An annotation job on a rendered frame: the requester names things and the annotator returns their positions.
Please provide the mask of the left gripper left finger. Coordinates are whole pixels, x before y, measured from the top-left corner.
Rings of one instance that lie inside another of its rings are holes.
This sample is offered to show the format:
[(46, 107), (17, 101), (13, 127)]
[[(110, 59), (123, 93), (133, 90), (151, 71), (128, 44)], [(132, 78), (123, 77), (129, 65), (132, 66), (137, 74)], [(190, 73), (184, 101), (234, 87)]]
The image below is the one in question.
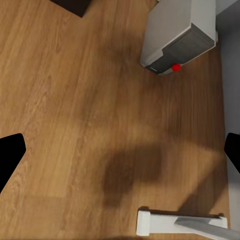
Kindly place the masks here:
[(26, 153), (22, 133), (0, 138), (0, 193)]

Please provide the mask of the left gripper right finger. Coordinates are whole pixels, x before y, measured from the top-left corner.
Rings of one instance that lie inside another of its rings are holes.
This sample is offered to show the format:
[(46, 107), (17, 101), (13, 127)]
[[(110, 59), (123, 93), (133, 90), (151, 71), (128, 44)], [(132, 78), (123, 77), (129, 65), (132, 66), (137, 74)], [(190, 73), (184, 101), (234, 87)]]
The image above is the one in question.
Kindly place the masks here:
[(240, 173), (240, 135), (228, 133), (225, 139), (224, 151)]

